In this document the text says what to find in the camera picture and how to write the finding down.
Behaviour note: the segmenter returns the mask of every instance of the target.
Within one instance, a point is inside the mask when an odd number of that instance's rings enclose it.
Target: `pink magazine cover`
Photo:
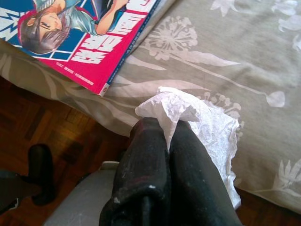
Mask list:
[[[103,96],[159,0],[0,0],[0,37]]]

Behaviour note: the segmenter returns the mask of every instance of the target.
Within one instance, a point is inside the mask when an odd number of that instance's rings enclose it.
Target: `wooden floor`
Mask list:
[[[0,77],[0,169],[27,175],[27,150],[47,144],[53,154],[57,199],[36,207],[31,199],[0,216],[0,226],[40,226],[77,181],[114,160],[127,146],[118,136],[88,116],[10,84]],[[243,191],[237,210],[245,226],[301,226],[301,217]]]

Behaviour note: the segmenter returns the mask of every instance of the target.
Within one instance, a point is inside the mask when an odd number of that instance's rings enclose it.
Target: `white tissue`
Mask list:
[[[237,150],[236,119],[224,114],[222,108],[169,87],[159,87],[157,95],[138,106],[135,112],[141,117],[158,119],[168,149],[178,121],[188,121],[216,165],[233,207],[239,207],[240,197],[233,185],[236,175],[231,171],[231,160]]]

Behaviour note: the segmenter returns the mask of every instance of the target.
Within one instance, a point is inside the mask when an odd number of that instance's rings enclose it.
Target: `bed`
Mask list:
[[[301,2],[162,0],[104,98],[0,42],[0,74],[128,136],[174,87],[238,119],[236,187],[301,213]]]

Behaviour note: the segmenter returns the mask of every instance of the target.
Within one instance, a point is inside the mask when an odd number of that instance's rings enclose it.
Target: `anime character illustration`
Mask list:
[[[22,47],[35,53],[55,51],[70,29],[91,35],[113,30],[126,10],[128,0],[91,0],[97,19],[77,6],[80,0],[33,0],[35,10],[24,15],[19,25]]]

